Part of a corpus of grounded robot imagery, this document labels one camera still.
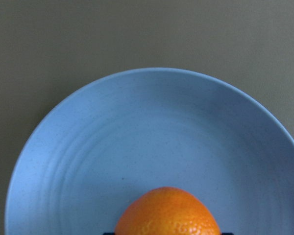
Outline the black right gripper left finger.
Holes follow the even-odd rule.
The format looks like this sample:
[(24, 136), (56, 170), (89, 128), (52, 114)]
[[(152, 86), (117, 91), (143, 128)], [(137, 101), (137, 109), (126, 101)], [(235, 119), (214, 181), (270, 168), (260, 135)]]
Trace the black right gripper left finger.
[(103, 232), (102, 235), (115, 235), (115, 233), (114, 232)]

